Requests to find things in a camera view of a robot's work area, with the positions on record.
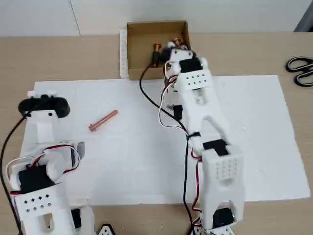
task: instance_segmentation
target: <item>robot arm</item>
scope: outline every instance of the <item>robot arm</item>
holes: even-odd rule
[[[204,58],[197,58],[190,50],[172,48],[165,78],[176,79],[174,90],[182,105],[188,144],[203,163],[201,226],[207,233],[218,234],[221,228],[243,218],[243,154],[232,145],[229,123],[222,114]],[[206,125],[212,125],[221,138],[204,140]]]
[[[94,215],[90,207],[71,208],[60,177],[75,170],[84,155],[84,143],[63,141],[56,135],[59,118],[69,114],[64,98],[38,96],[29,92],[19,111],[37,133],[37,141],[25,156],[13,160],[9,182],[19,219],[26,235],[94,235]]]

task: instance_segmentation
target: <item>wooden table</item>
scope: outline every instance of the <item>wooden table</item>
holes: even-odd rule
[[[296,86],[284,70],[292,56],[313,57],[312,33],[191,34],[198,55],[213,75],[278,74],[296,140],[313,188],[313,90]],[[119,77],[119,37],[83,36],[0,39],[0,141],[20,117],[17,105],[35,81]],[[20,153],[24,126],[12,138],[5,163]],[[112,223],[117,235],[182,235],[188,227],[182,205],[94,208],[96,227]],[[0,189],[2,235],[16,235],[13,216]],[[311,235],[313,199],[246,203],[238,235]]]

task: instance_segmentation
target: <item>cardboard box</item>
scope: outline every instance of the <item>cardboard box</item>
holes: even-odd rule
[[[139,80],[142,71],[151,63],[153,44],[161,43],[162,48],[175,36],[190,47],[187,21],[139,22],[127,24],[128,74],[131,80]],[[144,79],[161,79],[162,62],[157,68],[149,69]]]

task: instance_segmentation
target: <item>copper screw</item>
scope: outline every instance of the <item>copper screw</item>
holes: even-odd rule
[[[107,120],[109,120],[110,118],[112,118],[116,114],[118,114],[118,111],[115,109],[112,112],[110,112],[108,115],[106,115],[105,117],[103,117],[102,119],[97,121],[95,124],[90,124],[88,127],[89,130],[91,132],[96,131],[99,126],[101,126],[103,123],[105,123]]]
[[[179,37],[174,37],[173,43],[175,43],[177,47],[180,47],[180,45],[182,44],[182,40]]]
[[[160,43],[154,43],[153,44],[153,51],[160,51],[161,47],[162,46]]]
[[[153,52],[159,52],[161,49],[161,44],[160,43],[154,43],[153,44]],[[153,63],[153,67],[156,68],[157,67],[157,63]]]

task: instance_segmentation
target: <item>scissors handle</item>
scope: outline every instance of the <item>scissors handle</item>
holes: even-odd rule
[[[309,83],[301,82],[302,78],[308,77],[310,75],[313,75],[313,70],[308,70],[307,72],[304,72],[304,73],[301,73],[301,74],[297,75],[294,78],[295,84],[297,84],[300,87],[313,87],[313,82],[309,82]]]
[[[301,65],[298,67],[292,67],[291,64],[295,61],[304,61],[307,62],[306,65]],[[285,66],[286,70],[288,72],[299,72],[299,71],[307,71],[310,68],[313,68],[313,59],[310,59],[308,57],[303,57],[303,56],[299,56],[299,57],[294,57],[292,59],[290,59]]]

